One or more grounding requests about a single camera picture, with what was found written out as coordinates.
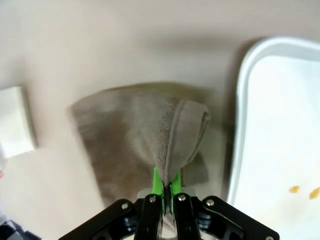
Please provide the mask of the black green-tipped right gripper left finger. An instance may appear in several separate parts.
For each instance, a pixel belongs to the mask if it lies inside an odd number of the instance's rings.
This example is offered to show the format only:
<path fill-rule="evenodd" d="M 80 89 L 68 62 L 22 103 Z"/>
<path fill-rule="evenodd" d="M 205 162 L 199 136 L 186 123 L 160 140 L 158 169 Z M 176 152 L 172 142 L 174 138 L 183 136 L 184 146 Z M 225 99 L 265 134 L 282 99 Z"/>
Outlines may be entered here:
<path fill-rule="evenodd" d="M 164 185 L 157 168 L 153 170 L 151 193 L 134 203 L 119 199 L 61 240 L 156 240 L 162 230 Z"/>

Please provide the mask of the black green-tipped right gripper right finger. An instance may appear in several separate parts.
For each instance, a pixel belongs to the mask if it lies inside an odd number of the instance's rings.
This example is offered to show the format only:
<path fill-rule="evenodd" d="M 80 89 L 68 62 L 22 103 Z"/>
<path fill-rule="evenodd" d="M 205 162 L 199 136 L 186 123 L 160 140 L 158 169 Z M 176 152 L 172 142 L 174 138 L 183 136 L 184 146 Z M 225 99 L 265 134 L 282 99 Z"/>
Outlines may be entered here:
<path fill-rule="evenodd" d="M 279 234 L 217 196 L 200 200 L 183 191 L 176 174 L 170 187 L 170 212 L 179 240 L 200 240 L 201 233 L 217 240 L 278 240 Z"/>

